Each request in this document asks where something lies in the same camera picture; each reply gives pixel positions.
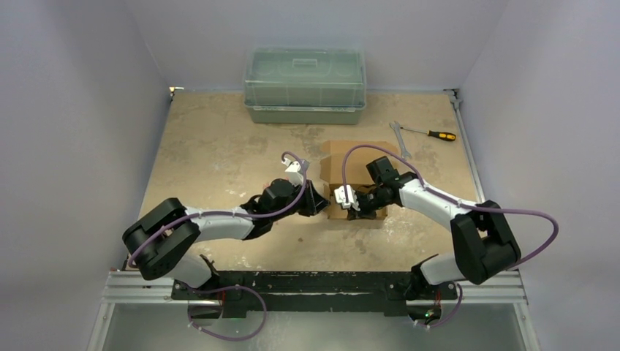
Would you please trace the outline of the brown cardboard box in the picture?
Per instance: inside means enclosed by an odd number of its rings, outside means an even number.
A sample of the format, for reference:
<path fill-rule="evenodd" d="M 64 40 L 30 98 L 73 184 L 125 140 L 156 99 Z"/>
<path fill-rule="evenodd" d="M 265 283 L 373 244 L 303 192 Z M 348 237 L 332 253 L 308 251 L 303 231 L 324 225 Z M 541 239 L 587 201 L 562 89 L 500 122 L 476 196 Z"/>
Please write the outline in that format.
<path fill-rule="evenodd" d="M 397 154 L 398 149 L 395 145 L 386 141 L 355 141 L 355 140 L 328 140 L 325 141 L 320 150 L 326 154 L 320 160 L 320 178 L 324 181 L 324 195 L 330 200 L 330 205 L 325 210 L 329 220 L 345 220 L 347 211 L 342 210 L 333 197 L 333 191 L 342 185 L 341 166 L 344 155 L 354 146 L 368 144 L 379 146 Z M 355 190 L 360 186 L 371 186 L 374 182 L 368 174 L 366 165 L 381 156 L 387 156 L 382 151 L 373 148 L 359 148 L 352 152 L 347 159 L 346 180 Z"/>

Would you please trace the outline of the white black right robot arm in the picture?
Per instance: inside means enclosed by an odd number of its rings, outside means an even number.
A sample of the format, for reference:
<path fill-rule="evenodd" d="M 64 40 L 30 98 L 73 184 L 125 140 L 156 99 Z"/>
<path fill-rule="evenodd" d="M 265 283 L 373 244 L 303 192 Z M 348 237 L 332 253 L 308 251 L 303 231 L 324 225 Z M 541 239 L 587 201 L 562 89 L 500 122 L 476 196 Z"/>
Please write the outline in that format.
<path fill-rule="evenodd" d="M 481 284 L 520 260 L 520 247 L 495 202 L 476 204 L 452 198 L 413 172 L 399 173 L 385 156 L 366 168 L 374 182 L 370 189 L 342 185 L 333 192 L 349 219 L 367 219 L 379 209 L 397 205 L 450 231 L 452 253 L 436 254 L 414 265 L 408 292 L 427 298 L 442 283 L 467 280 Z"/>

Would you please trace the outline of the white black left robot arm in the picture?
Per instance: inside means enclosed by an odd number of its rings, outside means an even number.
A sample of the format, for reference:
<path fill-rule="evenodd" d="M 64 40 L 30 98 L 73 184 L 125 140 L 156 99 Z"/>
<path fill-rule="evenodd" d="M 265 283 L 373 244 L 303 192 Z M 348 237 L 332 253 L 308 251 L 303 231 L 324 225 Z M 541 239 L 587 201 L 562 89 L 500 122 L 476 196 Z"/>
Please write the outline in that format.
<path fill-rule="evenodd" d="M 176 197 L 168 198 L 130 226 L 122 241 L 130 254 L 128 264 L 145 280 L 171 277 L 198 298 L 208 299 L 217 292 L 219 275 L 206 258 L 190 253 L 194 243 L 259 238 L 280 219 L 315 216 L 329 204 L 311 181 L 294 184 L 277 178 L 261 194 L 229 211 L 191 208 Z"/>

